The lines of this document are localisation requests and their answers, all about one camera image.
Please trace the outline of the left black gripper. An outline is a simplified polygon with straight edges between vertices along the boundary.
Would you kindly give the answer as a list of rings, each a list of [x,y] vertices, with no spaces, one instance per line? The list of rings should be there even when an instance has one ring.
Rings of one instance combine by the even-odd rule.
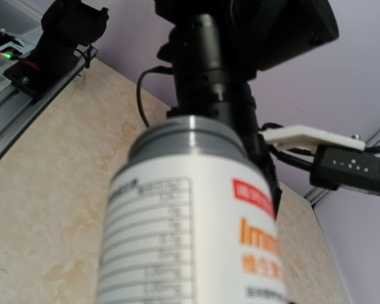
[[[270,155],[269,146],[259,133],[242,135],[241,140],[249,160],[260,169],[269,185],[274,207],[274,218],[276,219],[281,202],[282,190],[277,179],[276,167]]]

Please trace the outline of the orange pill bottle grey cap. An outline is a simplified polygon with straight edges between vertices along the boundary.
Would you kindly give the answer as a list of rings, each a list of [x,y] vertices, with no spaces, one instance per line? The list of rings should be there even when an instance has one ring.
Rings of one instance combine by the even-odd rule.
[[[269,186],[224,124],[143,132],[111,180],[97,303],[287,303]]]

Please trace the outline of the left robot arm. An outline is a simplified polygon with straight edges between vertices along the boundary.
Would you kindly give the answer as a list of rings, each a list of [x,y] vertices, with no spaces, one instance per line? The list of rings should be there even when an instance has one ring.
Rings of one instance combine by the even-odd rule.
[[[339,29],[328,1],[156,1],[156,14],[173,29],[158,51],[172,75],[177,106],[169,120],[196,115],[226,124],[265,177],[272,207],[281,188],[256,118],[249,81],[266,71],[335,41]]]

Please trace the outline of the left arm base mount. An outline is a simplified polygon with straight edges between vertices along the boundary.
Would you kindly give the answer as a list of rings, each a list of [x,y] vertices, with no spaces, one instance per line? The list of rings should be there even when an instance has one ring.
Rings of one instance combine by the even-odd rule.
[[[66,67],[65,72],[56,75],[43,68],[33,67],[31,63],[19,61],[6,69],[3,75],[11,85],[37,102],[50,94],[57,95],[77,75],[87,68],[91,60],[96,57],[98,50],[94,46],[81,51],[72,58],[72,64]]]

